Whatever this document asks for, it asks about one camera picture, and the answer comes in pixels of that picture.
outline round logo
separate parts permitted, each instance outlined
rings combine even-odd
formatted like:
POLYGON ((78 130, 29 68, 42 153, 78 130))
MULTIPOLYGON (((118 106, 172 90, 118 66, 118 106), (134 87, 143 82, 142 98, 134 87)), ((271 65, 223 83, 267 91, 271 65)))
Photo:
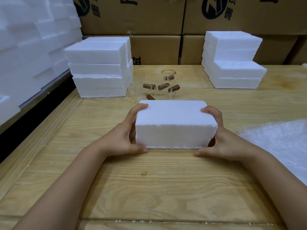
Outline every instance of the round logo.
POLYGON ((90 11, 90 0, 78 0, 79 3, 74 2, 77 9, 78 16, 85 16, 90 11))
POLYGON ((216 19, 227 7, 228 0, 203 0, 201 11, 206 19, 216 19))

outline person's left arm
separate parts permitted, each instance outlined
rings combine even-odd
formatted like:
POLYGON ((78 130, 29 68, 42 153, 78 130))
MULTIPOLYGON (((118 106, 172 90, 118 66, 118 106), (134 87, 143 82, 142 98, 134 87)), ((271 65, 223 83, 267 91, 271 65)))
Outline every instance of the person's left arm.
POLYGON ((132 108, 125 120, 85 147, 60 177, 15 225, 13 230, 73 230, 90 186, 108 156, 146 153, 135 144, 135 120, 148 104, 132 108))

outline forearm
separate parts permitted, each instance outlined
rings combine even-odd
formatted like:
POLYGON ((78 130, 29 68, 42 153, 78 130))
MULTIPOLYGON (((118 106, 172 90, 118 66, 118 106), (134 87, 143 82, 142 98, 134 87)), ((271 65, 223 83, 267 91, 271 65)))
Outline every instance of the forearm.
POLYGON ((75 229, 82 204, 105 158, 106 153, 95 144, 84 148, 14 230, 75 229))
POLYGON ((244 165, 258 178, 288 229, 307 229, 307 186, 267 151, 252 150, 255 158, 244 165))

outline cardboard box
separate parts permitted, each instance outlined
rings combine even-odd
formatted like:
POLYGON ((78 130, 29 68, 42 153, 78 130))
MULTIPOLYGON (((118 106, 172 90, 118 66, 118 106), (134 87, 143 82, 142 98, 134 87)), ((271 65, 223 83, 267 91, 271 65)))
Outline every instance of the cardboard box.
MULTIPOLYGON (((253 61, 261 65, 281 65, 297 40, 292 35, 258 36, 263 40, 253 61)), ((180 64, 201 64, 205 36, 184 35, 182 42, 180 64)))
POLYGON ((74 0, 83 35, 180 35, 185 0, 74 0))
POLYGON ((286 58, 284 64, 301 65, 307 63, 307 35, 300 36, 286 58))
POLYGON ((183 34, 306 34, 306 6, 307 0, 186 0, 183 34))
POLYGON ((180 47, 178 35, 130 36, 134 65, 176 65, 180 47))

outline person's right arm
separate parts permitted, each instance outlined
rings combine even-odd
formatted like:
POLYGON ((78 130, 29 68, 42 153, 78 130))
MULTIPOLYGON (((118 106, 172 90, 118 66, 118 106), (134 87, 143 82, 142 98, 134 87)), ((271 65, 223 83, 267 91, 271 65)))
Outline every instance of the person's right arm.
POLYGON ((213 147, 196 151, 195 156, 240 161, 261 183, 289 230, 307 229, 307 186, 273 155, 224 128, 222 113, 211 107, 201 109, 218 123, 213 147))

